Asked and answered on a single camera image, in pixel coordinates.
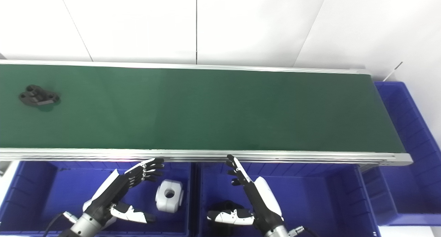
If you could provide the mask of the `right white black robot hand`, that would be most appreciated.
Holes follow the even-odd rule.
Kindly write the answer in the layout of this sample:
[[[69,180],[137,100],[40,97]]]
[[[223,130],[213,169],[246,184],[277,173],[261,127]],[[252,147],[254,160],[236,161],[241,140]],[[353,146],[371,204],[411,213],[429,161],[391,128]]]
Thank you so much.
[[[254,181],[249,177],[241,162],[232,154],[227,155],[226,165],[231,168],[228,174],[234,176],[231,184],[241,185],[252,205],[253,211],[245,208],[232,210],[210,210],[207,219],[236,226],[254,226],[263,237],[287,237],[288,231],[277,199],[266,179],[259,176]]]

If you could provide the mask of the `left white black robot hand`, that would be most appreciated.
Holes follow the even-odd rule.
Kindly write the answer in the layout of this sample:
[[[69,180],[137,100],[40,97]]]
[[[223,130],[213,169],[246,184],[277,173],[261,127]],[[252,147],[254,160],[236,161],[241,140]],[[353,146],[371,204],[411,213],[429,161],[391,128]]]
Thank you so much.
[[[163,158],[152,158],[137,163],[124,174],[114,170],[88,201],[90,204],[83,212],[88,219],[97,222],[101,229],[110,225],[115,218],[142,224],[154,223],[156,216],[126,204],[122,199],[131,188],[142,182],[156,182],[162,176],[163,168]]]

